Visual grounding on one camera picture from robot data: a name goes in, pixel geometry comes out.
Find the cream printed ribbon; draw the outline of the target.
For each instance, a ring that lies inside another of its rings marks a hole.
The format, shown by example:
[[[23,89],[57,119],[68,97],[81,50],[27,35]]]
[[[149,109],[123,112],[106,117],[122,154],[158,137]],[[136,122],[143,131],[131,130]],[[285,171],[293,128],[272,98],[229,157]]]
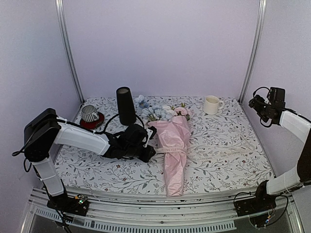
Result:
[[[164,147],[156,149],[156,153],[172,153],[178,152],[187,155],[192,162],[205,162],[217,159],[232,159],[237,156],[248,155],[253,153],[256,147],[248,146],[225,146],[225,145],[194,145],[186,149],[178,147]]]

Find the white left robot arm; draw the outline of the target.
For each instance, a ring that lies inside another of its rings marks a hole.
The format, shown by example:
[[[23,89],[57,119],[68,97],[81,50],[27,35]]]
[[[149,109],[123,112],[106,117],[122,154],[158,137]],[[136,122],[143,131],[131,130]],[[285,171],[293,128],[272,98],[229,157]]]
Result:
[[[155,149],[149,145],[155,134],[155,127],[138,124],[114,134],[97,132],[69,122],[48,108],[25,127],[21,153],[35,167],[54,204],[67,211],[72,200],[65,195],[65,187],[50,158],[52,145],[68,145],[110,159],[138,158],[146,163],[155,155]]]

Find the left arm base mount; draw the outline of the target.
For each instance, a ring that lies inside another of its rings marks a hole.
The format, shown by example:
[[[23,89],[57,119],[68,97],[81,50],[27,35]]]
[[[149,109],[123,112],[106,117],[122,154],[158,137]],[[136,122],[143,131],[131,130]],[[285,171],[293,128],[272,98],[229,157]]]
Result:
[[[88,197],[82,194],[70,197],[65,192],[58,196],[51,196],[49,193],[47,207],[53,208],[62,213],[69,213],[79,216],[86,216],[89,208]]]

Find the pink flower bouquet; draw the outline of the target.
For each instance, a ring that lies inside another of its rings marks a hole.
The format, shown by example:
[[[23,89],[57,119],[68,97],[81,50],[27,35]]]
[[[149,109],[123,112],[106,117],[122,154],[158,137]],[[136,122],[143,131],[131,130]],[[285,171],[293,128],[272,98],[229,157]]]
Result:
[[[134,98],[135,106],[141,110],[141,116],[148,126],[157,129],[157,148],[190,146],[190,110],[185,104],[174,107],[169,105],[152,105],[143,95]],[[164,181],[167,197],[183,195],[184,172],[187,155],[178,152],[164,154]]]

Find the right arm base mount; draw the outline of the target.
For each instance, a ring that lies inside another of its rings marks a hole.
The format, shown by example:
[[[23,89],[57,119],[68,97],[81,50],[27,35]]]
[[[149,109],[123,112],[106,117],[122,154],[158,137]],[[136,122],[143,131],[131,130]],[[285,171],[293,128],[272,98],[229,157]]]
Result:
[[[277,196],[271,196],[267,194],[266,186],[268,181],[263,181],[256,189],[255,193],[240,192],[234,199],[233,204],[238,216],[246,216],[251,214],[257,214],[264,211],[274,212],[276,208]],[[240,195],[250,195],[251,198],[238,200],[236,198]],[[263,228],[270,223],[272,214],[266,213],[262,216],[254,216],[250,218],[250,223],[255,228]]]

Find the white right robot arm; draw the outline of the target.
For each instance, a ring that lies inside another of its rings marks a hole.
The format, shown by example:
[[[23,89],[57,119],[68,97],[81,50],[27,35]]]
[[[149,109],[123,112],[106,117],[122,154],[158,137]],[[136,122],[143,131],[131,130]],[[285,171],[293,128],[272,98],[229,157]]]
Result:
[[[261,212],[270,204],[270,197],[277,196],[311,182],[311,121],[293,109],[286,107],[285,89],[259,87],[248,103],[265,128],[279,126],[302,145],[301,153],[293,168],[281,175],[262,182],[251,207]]]

